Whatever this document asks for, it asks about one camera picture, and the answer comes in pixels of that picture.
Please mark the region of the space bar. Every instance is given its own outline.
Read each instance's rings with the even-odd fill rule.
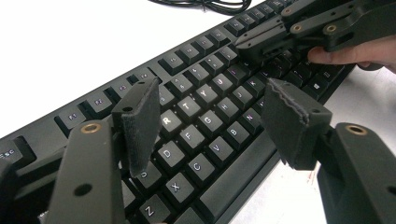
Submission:
[[[223,214],[274,152],[275,145],[268,134],[261,133],[200,197],[198,208],[210,223],[214,223]]]

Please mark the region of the computer keyboard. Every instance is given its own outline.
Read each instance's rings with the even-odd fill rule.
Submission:
[[[161,81],[163,127],[148,169],[121,167],[130,223],[228,223],[279,161],[260,124],[265,80],[276,77],[325,103],[353,68],[319,65],[289,49],[264,66],[238,57],[233,42],[291,4],[268,0],[166,51],[0,140],[21,190],[6,222],[43,222],[70,131],[111,109],[148,77]]]

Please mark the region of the keyboard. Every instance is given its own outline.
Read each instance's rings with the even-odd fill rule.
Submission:
[[[43,222],[71,130],[110,120],[125,92],[157,77],[163,127],[148,169],[137,178],[120,169],[127,222],[228,223],[279,161],[260,124],[265,80],[324,104],[354,66],[313,64],[296,49],[264,66],[238,57],[233,42],[291,2],[258,4],[2,138],[0,158],[21,184],[6,222]]]

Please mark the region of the black cable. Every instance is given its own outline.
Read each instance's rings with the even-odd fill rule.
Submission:
[[[245,11],[251,4],[251,0],[235,1],[221,1],[221,0],[149,0],[153,3],[158,3],[171,7],[202,7],[204,10],[209,8],[215,12],[234,16],[240,12]]]

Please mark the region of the human hand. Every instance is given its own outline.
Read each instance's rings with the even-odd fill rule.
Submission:
[[[314,47],[308,52],[308,60],[312,63],[326,64],[358,63],[362,67],[367,67],[370,63],[379,63],[396,74],[396,35],[334,52],[327,52],[322,47]]]

